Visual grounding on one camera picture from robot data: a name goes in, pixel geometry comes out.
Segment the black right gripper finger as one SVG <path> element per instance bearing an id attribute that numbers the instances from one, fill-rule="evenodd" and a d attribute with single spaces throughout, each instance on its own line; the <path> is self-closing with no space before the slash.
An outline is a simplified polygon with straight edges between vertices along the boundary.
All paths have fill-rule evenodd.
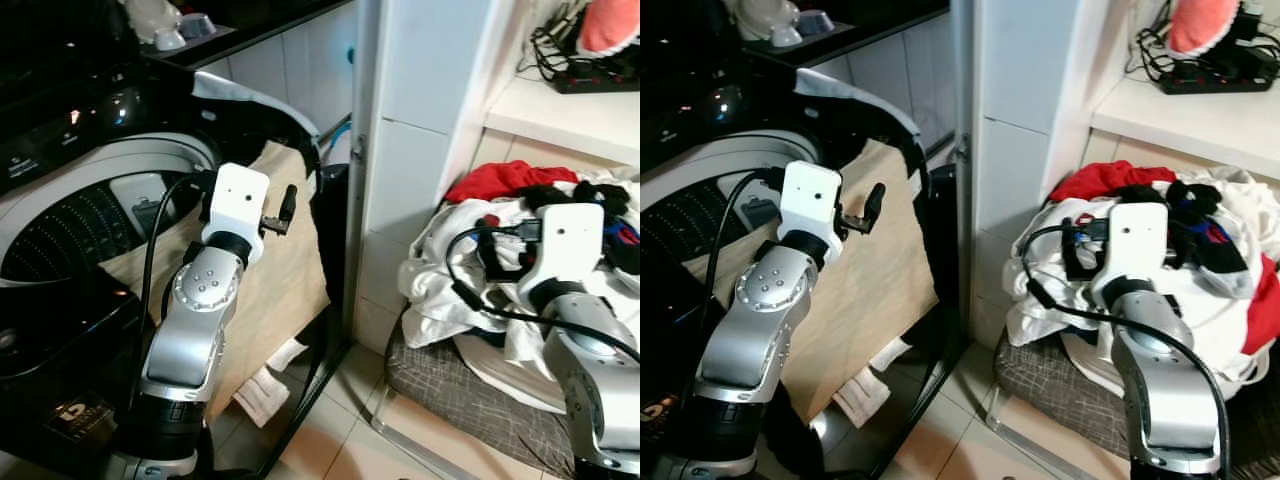
<path id="1" fill-rule="evenodd" d="M 1061 227 L 1061 229 L 1060 250 L 1066 279 L 1070 282 L 1084 282 L 1085 268 L 1076 252 L 1080 233 L 1075 227 Z"/>
<path id="2" fill-rule="evenodd" d="M 483 227 L 477 233 L 477 260 L 485 271 L 486 282 L 506 282 L 506 270 L 497 252 L 497 227 Z"/>

